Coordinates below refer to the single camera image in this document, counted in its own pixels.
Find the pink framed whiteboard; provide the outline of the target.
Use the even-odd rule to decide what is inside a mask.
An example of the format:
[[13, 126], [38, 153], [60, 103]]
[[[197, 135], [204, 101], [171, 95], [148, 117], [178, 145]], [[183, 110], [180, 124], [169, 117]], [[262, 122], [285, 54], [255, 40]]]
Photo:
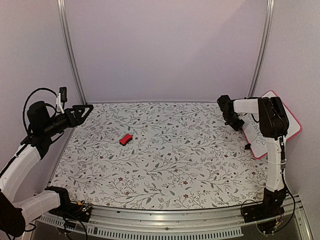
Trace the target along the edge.
[[261, 97], [238, 99], [233, 104], [244, 121], [242, 129], [253, 157], [261, 159], [274, 151], [284, 158], [287, 139], [297, 135], [302, 126], [282, 99], [270, 90]]

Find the red black whiteboard eraser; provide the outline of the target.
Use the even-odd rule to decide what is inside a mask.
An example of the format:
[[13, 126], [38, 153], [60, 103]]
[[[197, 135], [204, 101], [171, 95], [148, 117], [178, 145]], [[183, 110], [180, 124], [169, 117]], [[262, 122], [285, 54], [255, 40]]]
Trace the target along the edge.
[[127, 133], [125, 136], [123, 136], [120, 140], [119, 140], [119, 144], [122, 146], [127, 145], [131, 140], [133, 139], [133, 136], [129, 133]]

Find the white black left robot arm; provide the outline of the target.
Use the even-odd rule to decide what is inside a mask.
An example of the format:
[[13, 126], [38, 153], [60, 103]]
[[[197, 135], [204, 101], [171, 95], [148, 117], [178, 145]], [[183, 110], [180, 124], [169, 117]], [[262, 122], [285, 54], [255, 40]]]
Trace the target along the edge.
[[0, 229], [8, 236], [22, 236], [26, 226], [46, 212], [73, 219], [82, 215], [84, 220], [88, 219], [88, 214], [71, 202], [68, 191], [62, 187], [49, 186], [35, 196], [14, 202], [28, 173], [48, 153], [52, 137], [82, 125], [94, 109], [91, 104], [74, 105], [50, 116], [47, 107], [44, 101], [29, 107], [27, 136], [0, 172]]

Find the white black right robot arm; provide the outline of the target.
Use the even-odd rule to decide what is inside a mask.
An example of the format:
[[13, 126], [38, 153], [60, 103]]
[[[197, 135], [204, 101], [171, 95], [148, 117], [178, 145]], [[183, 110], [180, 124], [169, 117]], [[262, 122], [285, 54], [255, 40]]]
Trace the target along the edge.
[[278, 210], [278, 203], [285, 199], [287, 187], [284, 180], [286, 167], [286, 136], [289, 119], [278, 96], [230, 99], [221, 95], [217, 99], [226, 125], [239, 131], [245, 122], [240, 114], [258, 115], [259, 131], [266, 141], [268, 176], [263, 191], [263, 201], [258, 213], [269, 218]]

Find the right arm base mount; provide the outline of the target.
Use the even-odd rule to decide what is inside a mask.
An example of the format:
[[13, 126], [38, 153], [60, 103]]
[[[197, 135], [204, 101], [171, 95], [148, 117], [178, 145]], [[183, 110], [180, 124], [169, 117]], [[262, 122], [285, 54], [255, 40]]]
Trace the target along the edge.
[[282, 215], [283, 201], [264, 197], [261, 203], [251, 199], [245, 200], [240, 206], [240, 213], [245, 223], [256, 222]]

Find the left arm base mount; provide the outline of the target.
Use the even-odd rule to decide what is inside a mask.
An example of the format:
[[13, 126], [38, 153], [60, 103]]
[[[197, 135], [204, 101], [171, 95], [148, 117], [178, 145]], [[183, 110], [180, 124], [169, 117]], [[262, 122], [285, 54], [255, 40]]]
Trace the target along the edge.
[[91, 217], [92, 207], [93, 205], [91, 203], [85, 203], [84, 201], [78, 203], [70, 202], [50, 210], [49, 213], [62, 218], [78, 219], [81, 222], [88, 223]]

